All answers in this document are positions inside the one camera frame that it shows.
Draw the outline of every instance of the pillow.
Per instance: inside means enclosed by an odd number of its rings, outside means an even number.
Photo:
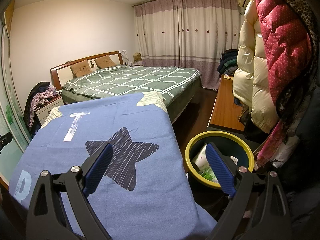
[[[98,57],[94,60],[97,64],[97,67],[98,68],[107,68],[107,67],[114,67],[116,66],[117,64],[114,63],[112,61],[112,59],[110,58],[109,55],[106,55],[106,56],[103,56],[103,57]]]
[[[92,73],[87,60],[71,65],[70,69],[76,78]]]

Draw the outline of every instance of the green plaid bedspread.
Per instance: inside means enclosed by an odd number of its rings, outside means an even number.
[[[194,68],[118,65],[72,79],[62,87],[89,98],[158,91],[168,106],[200,76],[200,71]]]

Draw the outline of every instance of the silver bolt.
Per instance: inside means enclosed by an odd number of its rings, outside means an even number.
[[[269,174],[271,177],[274,177],[274,178],[278,176],[278,174],[275,171],[270,171]]]
[[[42,172],[41,172],[41,176],[42,176],[42,177],[45,177],[45,176],[47,176],[47,175],[48,175],[48,171],[42,171]]]
[[[247,169],[246,167],[244,167],[244,166],[240,166],[240,167],[239,167],[239,171],[242,172],[242,173],[246,173],[247,170],[248,170],[248,169]]]
[[[71,168],[71,172],[78,172],[80,170],[80,167],[79,166],[73,166]]]

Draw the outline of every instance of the cream puffer jacket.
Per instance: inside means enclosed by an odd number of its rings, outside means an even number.
[[[279,117],[270,96],[256,0],[250,0],[245,10],[237,62],[239,68],[233,79],[233,95],[249,106],[252,122],[264,132],[270,133]]]

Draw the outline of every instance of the white nightstand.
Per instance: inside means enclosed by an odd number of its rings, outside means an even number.
[[[44,124],[45,119],[47,119],[48,115],[50,114],[51,110],[56,106],[63,106],[63,101],[61,96],[57,96],[54,99],[52,99],[50,102],[48,102],[46,105],[42,107],[38,107],[36,109],[36,115],[38,116],[38,119],[41,123],[41,125]]]

